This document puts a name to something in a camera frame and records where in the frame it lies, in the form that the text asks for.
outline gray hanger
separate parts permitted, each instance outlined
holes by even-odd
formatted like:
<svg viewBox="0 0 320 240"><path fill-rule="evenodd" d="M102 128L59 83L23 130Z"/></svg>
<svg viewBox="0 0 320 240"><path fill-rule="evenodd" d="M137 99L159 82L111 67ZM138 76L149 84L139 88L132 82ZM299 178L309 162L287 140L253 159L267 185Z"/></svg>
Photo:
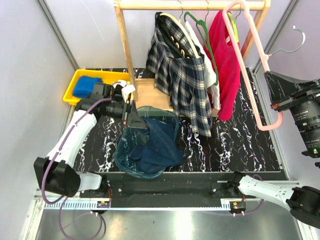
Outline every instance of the gray hanger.
<svg viewBox="0 0 320 240"><path fill-rule="evenodd" d="M239 11L239 14L235 17L235 20L237 20L237 17L239 17L239 16L240 16L241 11L242 11L242 5L240 4L240 11Z"/></svg>
<svg viewBox="0 0 320 240"><path fill-rule="evenodd" d="M300 33L302 34L302 43L301 43L301 45L300 45L297 49L295 49L295 50L293 50L293 51L287 51L287 50L284 50L283 48L280 48L279 50L277 50L277 51L269 54L269 57L270 57L271 55L279 52L279 51L283 51L283 52L285 52L285 53L287 53L287 54L292 54L292 53L298 51L298 50L303 46L303 44L304 44L305 41L306 41L306 34L305 34L303 31L301 31L301 30L299 30L299 29L296 29L296 26L292 26L292 28L293 28L294 31L298 31L298 32L300 32Z"/></svg>
<svg viewBox="0 0 320 240"><path fill-rule="evenodd" d="M206 0L206 3L208 4L208 12L206 13L205 18L204 18L204 22L205 23L207 23L207 16L209 14L209 2L208 2L208 0Z"/></svg>
<svg viewBox="0 0 320 240"><path fill-rule="evenodd" d="M184 6L182 6L182 2L180 0L177 0L177 1L181 3L182 12L181 12L181 15L179 16L179 20L181 22L181 16L182 16L182 14L184 14Z"/></svg>

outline black marble surface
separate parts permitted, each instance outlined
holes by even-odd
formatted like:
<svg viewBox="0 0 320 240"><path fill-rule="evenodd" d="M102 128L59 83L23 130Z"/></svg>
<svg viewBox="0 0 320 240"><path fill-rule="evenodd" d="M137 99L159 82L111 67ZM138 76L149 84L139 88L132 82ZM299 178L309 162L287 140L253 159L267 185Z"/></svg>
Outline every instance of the black marble surface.
<svg viewBox="0 0 320 240"><path fill-rule="evenodd" d="M123 68L95 70L126 72ZM137 68L136 78L147 78ZM251 79L255 100L265 125L257 90ZM184 153L184 164L167 168L169 172L279 171L274 146L268 131L258 130L243 79L238 91L233 117L229 121L214 118L211 138L191 132L190 120L179 117L176 144ZM119 119L104 117L90 131L74 163L76 171L118 172L114 156L124 128Z"/></svg>

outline white garment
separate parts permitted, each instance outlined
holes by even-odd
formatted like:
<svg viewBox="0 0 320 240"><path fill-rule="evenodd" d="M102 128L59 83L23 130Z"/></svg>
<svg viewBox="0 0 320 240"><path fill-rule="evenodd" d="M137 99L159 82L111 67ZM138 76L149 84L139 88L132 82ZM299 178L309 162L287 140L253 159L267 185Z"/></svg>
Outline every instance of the white garment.
<svg viewBox="0 0 320 240"><path fill-rule="evenodd" d="M192 29L190 23L188 21L185 22L185 30L190 35L190 38L200 48L200 52L204 55L204 86L208 93L212 96L212 103L215 109L220 110L220 89L219 82L217 85L214 85L216 82L216 73L212 68L212 64L210 59L207 57L204 48L200 44L196 33Z"/></svg>

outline gray wall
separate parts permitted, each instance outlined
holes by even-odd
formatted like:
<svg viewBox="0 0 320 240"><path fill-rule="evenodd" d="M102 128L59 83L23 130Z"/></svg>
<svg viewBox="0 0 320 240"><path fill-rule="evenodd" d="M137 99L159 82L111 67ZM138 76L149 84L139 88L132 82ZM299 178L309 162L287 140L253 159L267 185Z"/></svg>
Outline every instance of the gray wall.
<svg viewBox="0 0 320 240"><path fill-rule="evenodd" d="M46 0L46 2L81 68L126 67L113 1ZM271 8L259 32L264 46L268 43L289 2L290 0L271 0ZM154 31L155 12L146 10L124 11L131 57L135 68L145 67L147 52ZM203 20L207 14L207 11L191 12L197 19ZM181 11L168 11L168 13L178 19ZM216 11L209 12L206 19L208 27L216 13ZM237 19L237 26L242 45L249 30L243 13ZM246 65L254 67L258 59L256 47L253 46Z"/></svg>
<svg viewBox="0 0 320 240"><path fill-rule="evenodd" d="M305 32L306 41L303 47L295 53L279 52L271 56L269 60L271 71L302 80L320 78L319 15L320 1L300 1L284 31L271 49L271 53L279 48L294 50L301 44L301 34L293 31L293 25ZM258 72L258 80L262 85L264 98L269 106L268 88L262 69ZM269 112L273 121L275 121L275 112L271 109L269 109ZM320 169L314 165L315 162L320 162L320 158L313 159L301 155L301 152L305 151L306 147L289 111L284 112L283 123L276 129L276 135L290 177L294 180L299 180L301 185L320 189Z"/></svg>
<svg viewBox="0 0 320 240"><path fill-rule="evenodd" d="M74 71L36 1L0 5L0 232L17 240L37 186L33 163L58 140Z"/></svg>

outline plaid shirt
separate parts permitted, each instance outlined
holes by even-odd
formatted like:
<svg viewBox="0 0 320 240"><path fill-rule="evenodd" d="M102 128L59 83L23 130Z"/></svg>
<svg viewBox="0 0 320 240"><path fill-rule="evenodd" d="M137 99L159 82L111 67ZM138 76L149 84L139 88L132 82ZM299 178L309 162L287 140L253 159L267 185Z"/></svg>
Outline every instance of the plaid shirt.
<svg viewBox="0 0 320 240"><path fill-rule="evenodd" d="M182 30L167 16L165 23L180 49L188 52L190 58L174 58L159 30L155 14L154 35L151 40L146 69L155 74L154 86L172 97L173 111L191 120L194 133L211 137L212 113L204 80L204 55L195 46L200 58L195 58L192 48Z"/></svg>

